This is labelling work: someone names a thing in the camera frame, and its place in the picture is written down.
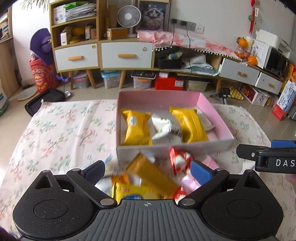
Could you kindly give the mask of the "plain yellow snack bag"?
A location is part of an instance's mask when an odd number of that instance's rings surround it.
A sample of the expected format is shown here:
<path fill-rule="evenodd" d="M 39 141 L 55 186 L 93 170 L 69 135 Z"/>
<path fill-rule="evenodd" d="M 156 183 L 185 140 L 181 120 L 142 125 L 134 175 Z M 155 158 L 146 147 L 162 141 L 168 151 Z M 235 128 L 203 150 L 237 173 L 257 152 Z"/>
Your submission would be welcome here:
<path fill-rule="evenodd" d="M 196 110 L 173 106 L 169 110 L 180 124 L 183 143 L 209 141 Z"/>

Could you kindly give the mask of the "white nut pack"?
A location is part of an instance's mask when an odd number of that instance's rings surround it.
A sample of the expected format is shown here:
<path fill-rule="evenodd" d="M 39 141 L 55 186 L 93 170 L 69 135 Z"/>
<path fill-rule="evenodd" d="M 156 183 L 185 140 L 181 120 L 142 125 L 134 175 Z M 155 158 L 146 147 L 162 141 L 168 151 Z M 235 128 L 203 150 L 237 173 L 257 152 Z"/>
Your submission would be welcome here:
<path fill-rule="evenodd" d="M 153 113 L 148 124 L 153 145 L 182 143 L 181 127 L 170 119 Z"/>
<path fill-rule="evenodd" d="M 206 132 L 211 131 L 215 128 L 215 125 L 213 125 L 210 120 L 202 113 L 201 110 L 198 108 L 196 109 L 197 115 L 199 117 L 199 120 L 201 122 L 201 125 L 203 126 L 204 130 Z"/>

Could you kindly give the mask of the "yellow snack bag with label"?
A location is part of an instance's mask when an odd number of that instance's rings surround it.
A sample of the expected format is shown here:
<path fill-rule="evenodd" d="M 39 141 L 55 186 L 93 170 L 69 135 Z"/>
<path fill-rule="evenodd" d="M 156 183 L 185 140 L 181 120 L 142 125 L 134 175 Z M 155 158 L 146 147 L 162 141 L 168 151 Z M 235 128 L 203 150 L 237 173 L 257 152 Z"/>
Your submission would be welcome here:
<path fill-rule="evenodd" d="M 151 113 L 141 113 L 135 110 L 121 109 L 120 113 L 127 124 L 125 139 L 122 146 L 151 145 L 149 120 Z"/>

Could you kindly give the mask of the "pink snack pack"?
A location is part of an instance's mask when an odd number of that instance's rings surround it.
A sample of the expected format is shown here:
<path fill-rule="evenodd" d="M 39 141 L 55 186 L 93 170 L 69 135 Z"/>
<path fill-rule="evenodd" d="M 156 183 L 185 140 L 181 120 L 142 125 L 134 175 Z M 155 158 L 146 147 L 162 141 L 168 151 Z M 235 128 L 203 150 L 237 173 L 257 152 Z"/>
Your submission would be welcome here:
<path fill-rule="evenodd" d="M 207 156 L 201 163 L 203 164 L 202 166 L 196 162 L 192 162 L 191 168 L 181 178 L 182 187 L 188 188 L 192 192 L 195 191 L 212 178 L 212 175 L 207 169 L 215 170 L 219 168 L 217 162 L 210 156 Z"/>

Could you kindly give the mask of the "red candy pack lower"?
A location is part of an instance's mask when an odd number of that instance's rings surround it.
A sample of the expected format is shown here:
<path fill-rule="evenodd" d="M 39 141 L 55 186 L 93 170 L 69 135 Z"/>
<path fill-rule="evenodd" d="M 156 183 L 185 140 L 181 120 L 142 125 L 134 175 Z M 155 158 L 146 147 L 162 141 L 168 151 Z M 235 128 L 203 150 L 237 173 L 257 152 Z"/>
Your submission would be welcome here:
<path fill-rule="evenodd" d="M 178 202 L 181 199 L 185 198 L 190 193 L 192 193 L 192 190 L 185 188 L 185 187 L 180 187 L 174 195 L 174 200 L 175 200 L 176 204 L 178 204 Z"/>

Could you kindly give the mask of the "red candy pack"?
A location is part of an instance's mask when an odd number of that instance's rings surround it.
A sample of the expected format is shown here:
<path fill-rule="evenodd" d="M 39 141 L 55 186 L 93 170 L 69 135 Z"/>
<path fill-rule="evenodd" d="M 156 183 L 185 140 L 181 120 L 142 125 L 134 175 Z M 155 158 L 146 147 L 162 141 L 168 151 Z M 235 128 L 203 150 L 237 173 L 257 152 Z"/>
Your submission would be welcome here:
<path fill-rule="evenodd" d="M 175 200 L 176 204 L 178 204 L 178 202 L 181 199 L 185 198 L 190 193 L 192 193 L 192 190 L 185 188 L 185 187 L 180 187 L 174 195 L 174 200 Z"/>
<path fill-rule="evenodd" d="M 185 173 L 190 168 L 193 156 L 189 152 L 178 151 L 175 148 L 171 148 L 170 161 L 173 173 L 176 176 L 178 173 Z"/>

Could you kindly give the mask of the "floral tablecloth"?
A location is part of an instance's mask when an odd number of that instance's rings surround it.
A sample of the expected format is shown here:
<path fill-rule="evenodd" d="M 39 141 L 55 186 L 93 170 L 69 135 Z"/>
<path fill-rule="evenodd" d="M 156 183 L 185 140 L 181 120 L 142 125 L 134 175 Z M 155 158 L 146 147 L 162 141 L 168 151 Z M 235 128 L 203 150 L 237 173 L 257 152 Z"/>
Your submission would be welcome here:
<path fill-rule="evenodd" d="M 234 135 L 234 145 L 270 146 L 259 124 L 246 109 L 213 104 Z M 1 226 L 18 236 L 13 209 L 30 184 L 43 170 L 65 174 L 84 169 L 97 160 L 116 155 L 116 100 L 87 100 L 43 103 L 20 137 L 1 185 Z M 236 157 L 236 146 L 210 155 L 220 167 L 240 174 L 250 162 Z M 283 209 L 283 221 L 276 237 L 295 240 L 295 190 L 285 174 L 260 173 Z"/>

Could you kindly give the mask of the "gold foil snack pack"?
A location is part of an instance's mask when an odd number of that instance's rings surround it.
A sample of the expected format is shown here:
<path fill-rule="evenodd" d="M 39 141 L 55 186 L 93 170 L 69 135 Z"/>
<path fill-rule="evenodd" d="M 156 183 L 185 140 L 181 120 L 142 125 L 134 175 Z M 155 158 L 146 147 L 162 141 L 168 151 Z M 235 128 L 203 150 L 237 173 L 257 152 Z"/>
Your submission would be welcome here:
<path fill-rule="evenodd" d="M 146 184 L 165 198 L 173 198 L 180 190 L 180 186 L 141 153 L 129 163 L 126 172 L 142 178 Z"/>

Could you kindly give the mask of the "white microwave oven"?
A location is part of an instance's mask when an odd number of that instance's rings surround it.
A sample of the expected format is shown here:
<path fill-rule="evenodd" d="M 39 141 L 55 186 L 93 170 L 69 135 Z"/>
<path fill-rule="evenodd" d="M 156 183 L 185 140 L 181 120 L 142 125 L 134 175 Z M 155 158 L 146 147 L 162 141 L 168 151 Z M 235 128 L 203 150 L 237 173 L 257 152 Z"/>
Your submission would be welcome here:
<path fill-rule="evenodd" d="M 256 31 L 251 55 L 257 58 L 257 66 L 284 79 L 290 65 L 292 48 L 277 35 L 265 30 Z"/>

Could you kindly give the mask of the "red box under cabinet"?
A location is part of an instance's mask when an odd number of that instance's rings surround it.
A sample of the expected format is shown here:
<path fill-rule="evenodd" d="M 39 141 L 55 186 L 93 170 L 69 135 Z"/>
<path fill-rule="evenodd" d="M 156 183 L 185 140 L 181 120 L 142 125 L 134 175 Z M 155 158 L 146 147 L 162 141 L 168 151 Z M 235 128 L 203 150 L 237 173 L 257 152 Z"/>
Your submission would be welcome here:
<path fill-rule="evenodd" d="M 157 76 L 154 81 L 155 90 L 183 90 L 184 80 L 179 80 L 173 75 L 168 77 Z"/>

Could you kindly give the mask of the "red gift bag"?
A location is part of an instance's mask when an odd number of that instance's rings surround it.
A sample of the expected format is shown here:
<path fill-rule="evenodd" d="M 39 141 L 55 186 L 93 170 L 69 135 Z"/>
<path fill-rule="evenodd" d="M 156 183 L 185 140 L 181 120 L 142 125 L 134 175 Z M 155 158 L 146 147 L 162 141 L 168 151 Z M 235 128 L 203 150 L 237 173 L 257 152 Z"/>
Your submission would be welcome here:
<path fill-rule="evenodd" d="M 55 64 L 46 65 L 41 59 L 30 60 L 29 65 L 34 77 L 37 91 L 39 93 L 59 86 L 59 80 L 56 78 Z"/>

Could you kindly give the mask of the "white shopping bag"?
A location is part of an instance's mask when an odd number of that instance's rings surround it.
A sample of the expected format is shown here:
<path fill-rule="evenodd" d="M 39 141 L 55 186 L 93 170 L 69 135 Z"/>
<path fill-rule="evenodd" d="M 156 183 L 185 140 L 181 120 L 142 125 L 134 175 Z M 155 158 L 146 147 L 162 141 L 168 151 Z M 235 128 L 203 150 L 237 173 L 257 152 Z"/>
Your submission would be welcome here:
<path fill-rule="evenodd" d="M 8 108 L 8 105 L 9 105 L 9 99 L 7 98 L 2 87 L 0 87 L 0 116 L 4 114 L 4 112 Z"/>

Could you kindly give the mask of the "wooden white drawer cabinet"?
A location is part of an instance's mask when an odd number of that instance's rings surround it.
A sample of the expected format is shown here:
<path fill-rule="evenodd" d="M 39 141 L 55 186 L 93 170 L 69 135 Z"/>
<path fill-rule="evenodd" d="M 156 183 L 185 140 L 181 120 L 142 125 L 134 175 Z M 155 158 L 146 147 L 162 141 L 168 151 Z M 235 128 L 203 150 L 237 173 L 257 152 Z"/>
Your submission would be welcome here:
<path fill-rule="evenodd" d="M 152 43 L 140 42 L 138 38 L 109 40 L 106 38 L 108 20 L 107 1 L 92 1 L 94 15 L 58 23 L 56 18 L 63 13 L 69 1 L 55 1 L 49 5 L 51 43 L 56 70 L 67 72 L 73 78 L 74 71 L 85 70 L 91 86 L 96 87 L 92 70 L 120 70 L 122 87 L 128 70 L 154 70 L 155 47 Z M 71 43 L 67 33 L 75 27 L 94 27 L 94 39 L 82 39 Z"/>

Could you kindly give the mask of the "white desk fan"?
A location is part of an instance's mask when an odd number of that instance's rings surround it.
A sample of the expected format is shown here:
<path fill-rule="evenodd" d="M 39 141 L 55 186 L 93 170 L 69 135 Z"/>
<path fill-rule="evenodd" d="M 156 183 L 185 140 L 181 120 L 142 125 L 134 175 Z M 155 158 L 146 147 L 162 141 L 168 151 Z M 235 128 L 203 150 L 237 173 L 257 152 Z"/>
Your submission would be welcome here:
<path fill-rule="evenodd" d="M 120 8 L 117 12 L 117 22 L 124 28 L 128 29 L 128 38 L 136 38 L 133 28 L 140 23 L 142 18 L 140 10 L 133 5 L 127 5 Z"/>

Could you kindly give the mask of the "framed cat picture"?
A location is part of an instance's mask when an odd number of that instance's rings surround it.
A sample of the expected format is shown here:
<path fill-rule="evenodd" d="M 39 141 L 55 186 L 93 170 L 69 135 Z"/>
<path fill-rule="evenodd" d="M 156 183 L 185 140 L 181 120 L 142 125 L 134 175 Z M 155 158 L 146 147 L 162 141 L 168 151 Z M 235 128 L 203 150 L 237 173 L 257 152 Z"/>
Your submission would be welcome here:
<path fill-rule="evenodd" d="M 138 1 L 142 18 L 139 30 L 167 31 L 171 1 Z"/>

